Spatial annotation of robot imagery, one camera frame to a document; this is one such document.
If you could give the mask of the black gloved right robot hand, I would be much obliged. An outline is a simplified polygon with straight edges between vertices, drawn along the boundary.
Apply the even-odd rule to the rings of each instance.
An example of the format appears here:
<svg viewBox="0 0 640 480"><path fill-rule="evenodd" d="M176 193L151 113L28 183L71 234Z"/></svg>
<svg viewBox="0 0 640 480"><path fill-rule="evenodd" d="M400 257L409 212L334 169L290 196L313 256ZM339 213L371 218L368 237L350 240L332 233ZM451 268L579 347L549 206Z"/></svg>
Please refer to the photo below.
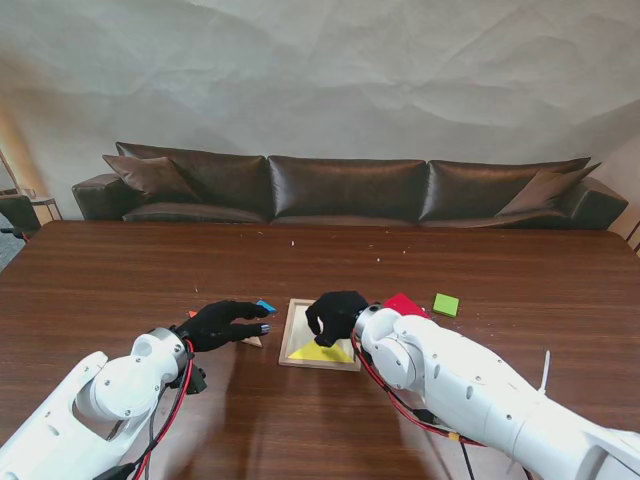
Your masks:
<svg viewBox="0 0 640 480"><path fill-rule="evenodd" d="M330 348L339 340L349 339L358 317L368 306L356 291L324 293L305 312L315 342Z"/></svg>

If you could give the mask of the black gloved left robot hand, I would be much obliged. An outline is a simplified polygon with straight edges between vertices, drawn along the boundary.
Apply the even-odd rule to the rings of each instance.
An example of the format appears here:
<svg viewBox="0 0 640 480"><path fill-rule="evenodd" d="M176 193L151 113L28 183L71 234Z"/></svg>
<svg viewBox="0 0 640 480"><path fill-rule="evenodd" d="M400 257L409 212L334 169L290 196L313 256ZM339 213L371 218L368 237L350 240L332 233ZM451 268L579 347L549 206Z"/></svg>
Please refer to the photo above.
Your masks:
<svg viewBox="0 0 640 480"><path fill-rule="evenodd" d="M223 300L208 304L176 328L176 333L192 345L194 353L218 349L227 343L266 335L267 323L236 323L236 320L266 318L270 312L251 302Z"/></svg>

